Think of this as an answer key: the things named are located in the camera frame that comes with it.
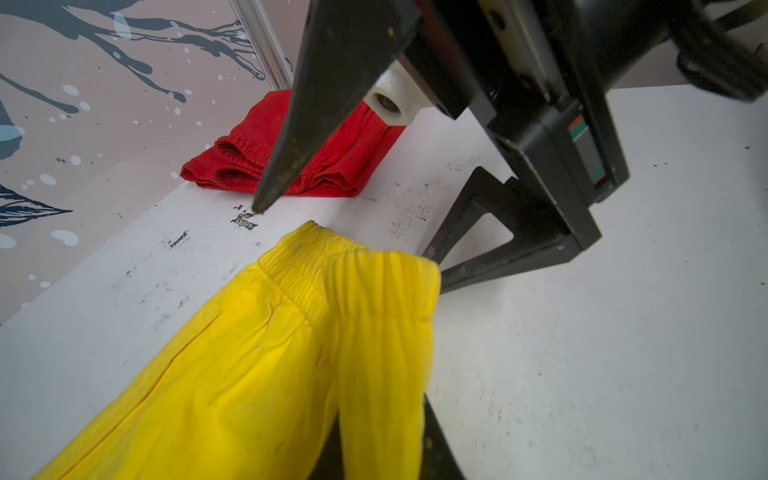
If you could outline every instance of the white table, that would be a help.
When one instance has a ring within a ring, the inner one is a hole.
[[[632,178],[592,208],[604,238],[444,295],[429,398],[471,479],[765,478],[768,101],[609,100]],[[248,230],[250,196],[179,187],[0,326],[0,478],[42,467],[285,233],[420,253],[475,165],[510,172],[471,115],[430,109],[355,199],[283,198]],[[494,222],[444,265],[500,244]]]

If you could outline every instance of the folded red cloth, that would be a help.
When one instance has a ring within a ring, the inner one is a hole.
[[[271,91],[242,123],[188,161],[181,177],[203,188],[256,191],[288,113],[290,90]],[[354,197],[405,127],[390,127],[362,103],[304,167],[287,195]]]

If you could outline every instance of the metal bracket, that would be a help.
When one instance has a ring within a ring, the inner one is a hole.
[[[230,0],[273,90],[288,90],[293,72],[260,0]]]
[[[441,293],[566,263],[581,252],[559,216],[525,190],[514,177],[502,183],[483,167],[475,168],[423,256],[441,263],[485,214],[496,217],[514,237],[443,271]]]

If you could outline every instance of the paint splatter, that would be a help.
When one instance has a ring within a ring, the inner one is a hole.
[[[0,141],[9,141],[21,137],[26,131],[15,125],[0,125]]]
[[[51,237],[61,240],[67,247],[74,247],[80,241],[78,236],[69,230],[54,230],[51,232]]]
[[[62,85],[61,89],[73,97],[77,97],[80,94],[80,91],[72,85]]]
[[[48,174],[41,174],[40,181],[46,185],[56,185],[56,179]]]
[[[128,22],[125,21],[125,17],[120,13],[115,13],[113,19],[114,33],[120,35],[121,38],[131,40],[131,27],[129,27]]]
[[[13,240],[8,235],[0,233],[0,248],[13,248],[16,246],[16,240]]]

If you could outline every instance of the black stain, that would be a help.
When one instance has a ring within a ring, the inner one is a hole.
[[[170,245],[170,248],[175,247],[176,245],[179,244],[179,242],[181,242],[183,239],[187,238],[187,232],[189,232],[189,230],[185,230],[184,233],[181,234],[181,237],[178,237],[173,243],[168,241],[168,244]]]
[[[233,218],[230,220],[231,223],[235,223],[238,227],[247,228],[248,230],[253,230],[254,227],[258,225],[258,223],[251,223],[248,221],[249,218],[254,217],[256,214],[252,214],[249,212],[243,212],[240,215],[238,215],[236,218]]]

